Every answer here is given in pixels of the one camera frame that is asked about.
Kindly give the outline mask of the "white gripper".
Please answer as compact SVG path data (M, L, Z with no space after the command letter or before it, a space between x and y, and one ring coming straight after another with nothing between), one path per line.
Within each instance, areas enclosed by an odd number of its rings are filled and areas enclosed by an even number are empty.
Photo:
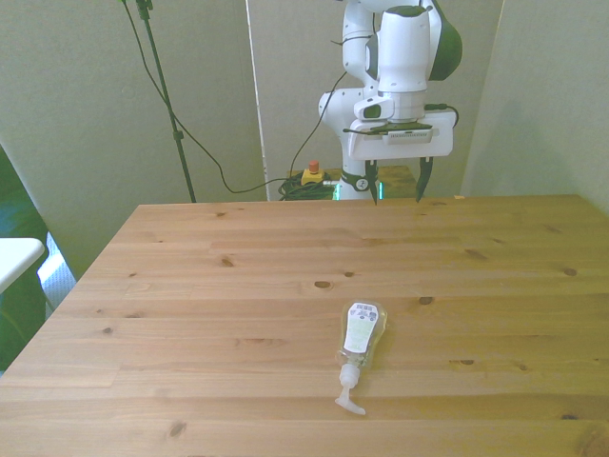
M378 203L378 165L375 160L421 158L416 185L420 202L431 177L434 159L453 149L453 112L427 112L418 123L407 125L385 121L355 120L346 134L346 153L353 160L365 161L365 179L374 204Z

